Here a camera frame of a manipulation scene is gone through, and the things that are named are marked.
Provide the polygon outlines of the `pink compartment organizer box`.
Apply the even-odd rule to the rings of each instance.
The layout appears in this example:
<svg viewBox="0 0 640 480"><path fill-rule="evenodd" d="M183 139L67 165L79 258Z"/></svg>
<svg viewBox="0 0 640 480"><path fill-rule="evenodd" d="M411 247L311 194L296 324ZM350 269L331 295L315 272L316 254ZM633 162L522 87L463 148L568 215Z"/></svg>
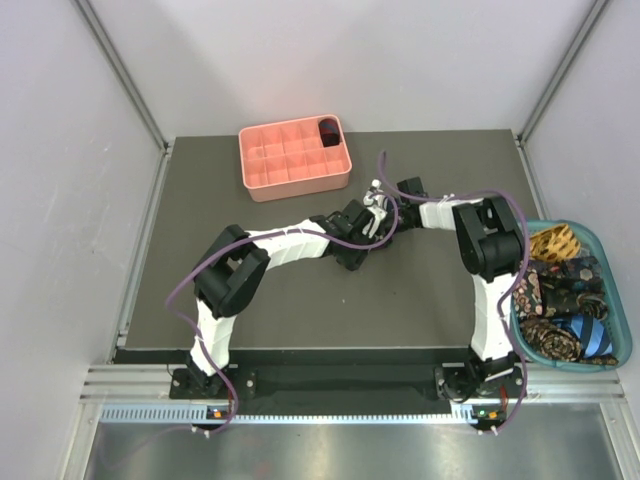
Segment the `pink compartment organizer box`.
<svg viewBox="0 0 640 480"><path fill-rule="evenodd" d="M335 118L342 142L324 148L318 121ZM251 199L267 202L347 186L352 161L339 118L324 114L250 126L238 134L242 181Z"/></svg>

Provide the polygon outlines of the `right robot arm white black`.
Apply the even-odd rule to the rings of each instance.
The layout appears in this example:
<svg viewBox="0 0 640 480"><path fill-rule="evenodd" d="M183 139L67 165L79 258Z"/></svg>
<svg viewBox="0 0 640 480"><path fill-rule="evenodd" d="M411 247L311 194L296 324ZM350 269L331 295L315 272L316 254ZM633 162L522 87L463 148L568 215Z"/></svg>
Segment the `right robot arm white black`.
<svg viewBox="0 0 640 480"><path fill-rule="evenodd" d="M514 285L524 258L524 239L506 201L497 194L470 199L428 202L421 180L397 184L409 228L440 229L456 234L462 263L474 286L474 331L462 373L444 373L438 380L444 396L463 402L487 396L514 371L516 354L505 317L504 295Z"/></svg>

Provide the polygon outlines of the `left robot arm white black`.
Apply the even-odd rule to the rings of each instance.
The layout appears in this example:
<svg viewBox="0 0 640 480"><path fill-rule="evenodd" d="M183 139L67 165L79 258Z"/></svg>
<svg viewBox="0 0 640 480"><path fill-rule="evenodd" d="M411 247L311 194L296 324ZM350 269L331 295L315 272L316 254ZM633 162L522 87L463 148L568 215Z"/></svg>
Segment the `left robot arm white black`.
<svg viewBox="0 0 640 480"><path fill-rule="evenodd" d="M226 387L229 342L236 317L253 300L265 273L306 259L332 257L348 271L393 235L394 202L383 195L351 201L341 211L316 215L280 230L247 231L238 225L219 235L196 268L198 312L187 363L190 388L206 397Z"/></svg>

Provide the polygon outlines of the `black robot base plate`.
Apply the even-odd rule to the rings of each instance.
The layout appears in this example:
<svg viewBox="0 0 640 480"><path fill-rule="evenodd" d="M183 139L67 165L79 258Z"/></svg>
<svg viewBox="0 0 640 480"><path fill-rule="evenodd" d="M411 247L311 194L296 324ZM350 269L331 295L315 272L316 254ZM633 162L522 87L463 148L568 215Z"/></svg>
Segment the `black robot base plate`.
<svg viewBox="0 0 640 480"><path fill-rule="evenodd" d="M207 376L189 359L172 374L169 397L213 400L237 395L246 407L278 395L327 407L345 394L380 401L391 395L408 405L447 399L518 397L524 380L513 353L488 367L468 349L233 349L220 374Z"/></svg>

